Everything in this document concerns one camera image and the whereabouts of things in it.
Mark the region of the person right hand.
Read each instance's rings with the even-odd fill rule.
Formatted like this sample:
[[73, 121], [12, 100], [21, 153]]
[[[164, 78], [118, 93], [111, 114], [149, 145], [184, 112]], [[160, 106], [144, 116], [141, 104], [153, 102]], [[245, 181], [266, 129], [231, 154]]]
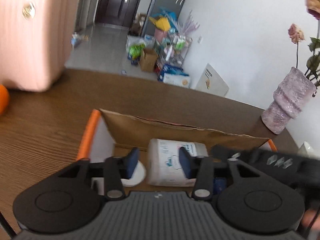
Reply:
[[312, 230], [319, 231], [319, 209], [308, 209], [303, 215], [301, 224], [305, 228], [305, 235], [308, 235]]

